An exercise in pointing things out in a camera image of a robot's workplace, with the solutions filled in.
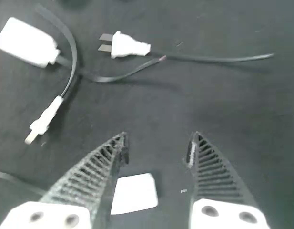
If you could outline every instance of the flat black wire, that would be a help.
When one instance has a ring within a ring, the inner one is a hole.
[[[67,41],[69,42],[69,44],[71,46],[71,53],[72,53],[71,75],[70,75],[70,78],[65,86],[65,89],[63,90],[63,92],[60,95],[63,98],[71,85],[71,82],[74,78],[75,71],[76,71],[76,65],[77,65],[76,41],[75,41],[74,36],[72,35],[71,31],[69,30],[69,28],[57,16],[55,16],[52,12],[50,12],[48,9],[46,9],[45,7],[38,4],[36,6],[36,12],[38,14],[40,14],[43,18],[48,20],[51,24],[56,26],[58,28],[58,30],[60,30],[60,32],[65,36],[65,38],[67,39]]]
[[[41,196],[43,196],[46,193],[45,190],[43,190],[43,189],[41,189],[39,187],[35,187],[35,186],[31,185],[31,184],[28,184],[28,183],[26,183],[26,182],[24,182],[24,181],[22,181],[22,180],[20,180],[20,179],[18,179],[16,177],[10,175],[10,174],[7,174],[7,173],[0,172],[0,179],[7,180],[7,181],[9,181],[11,183],[14,183],[16,185],[19,185],[19,186],[23,186],[26,189],[28,189],[28,190],[36,193],[36,194],[39,194]]]
[[[93,82],[97,82],[97,83],[110,83],[110,82],[115,82],[118,80],[122,80],[125,79],[145,68],[148,68],[152,65],[155,65],[161,61],[165,60],[165,56],[161,57],[161,58],[155,58],[152,59],[150,61],[147,61],[146,63],[143,63],[141,65],[139,65],[138,67],[134,68],[132,71],[122,74],[122,75],[118,75],[118,76],[113,76],[113,77],[104,77],[104,76],[99,76],[98,74],[91,72],[85,68],[79,68],[77,70],[77,73],[79,75],[82,75],[83,77],[85,77],[86,79],[93,81]],[[56,62],[61,64],[64,67],[67,68],[71,68],[71,61],[69,61],[68,59],[64,58],[63,56],[58,56],[56,59]]]
[[[217,57],[207,57],[207,56],[195,56],[187,54],[178,54],[172,52],[165,52],[160,50],[151,49],[150,55],[165,55],[167,59],[176,59],[182,61],[193,61],[193,62],[209,62],[209,63],[235,63],[235,62],[247,62],[247,61],[258,61],[268,59],[274,56],[274,53],[258,55],[258,56],[248,56],[239,58],[217,58]]]

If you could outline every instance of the cable connector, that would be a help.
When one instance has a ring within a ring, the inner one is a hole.
[[[151,50],[151,45],[139,42],[131,36],[117,31],[114,35],[104,33],[99,40],[112,42],[112,45],[102,44],[98,51],[111,52],[111,58],[129,55],[145,56]]]
[[[56,115],[57,110],[59,109],[62,102],[63,98],[61,96],[57,96],[52,101],[50,106],[43,111],[40,118],[35,120],[30,125],[31,133],[25,139],[26,144],[30,145],[38,135],[43,135],[48,130],[48,125]]]

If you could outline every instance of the white power adapter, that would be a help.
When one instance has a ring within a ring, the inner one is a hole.
[[[0,33],[0,49],[42,68],[54,64],[60,54],[50,35],[16,18],[9,18]]]

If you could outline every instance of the metal prong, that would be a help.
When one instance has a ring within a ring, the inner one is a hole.
[[[102,44],[99,47],[98,51],[111,52],[112,51],[112,46],[111,45]]]
[[[99,38],[99,40],[111,42],[113,40],[113,35],[112,34],[104,33],[103,35],[101,35],[101,37]]]

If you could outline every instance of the black tabletop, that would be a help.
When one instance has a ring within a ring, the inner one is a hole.
[[[152,173],[159,205],[113,216],[110,227],[185,228],[192,185],[184,156],[197,130],[230,160],[271,228],[294,228],[294,0],[0,0],[0,32],[16,17],[53,36],[70,58],[63,35],[34,12],[37,2],[69,26],[79,64],[105,76],[149,59],[111,60],[98,52],[101,34],[117,30],[172,52],[276,57],[229,65],[167,60],[114,84],[76,77],[48,132],[28,146],[31,122],[62,92],[70,72],[0,51],[0,171],[49,188],[126,131],[130,164],[121,176]],[[10,208],[37,199],[0,181],[0,222]]]

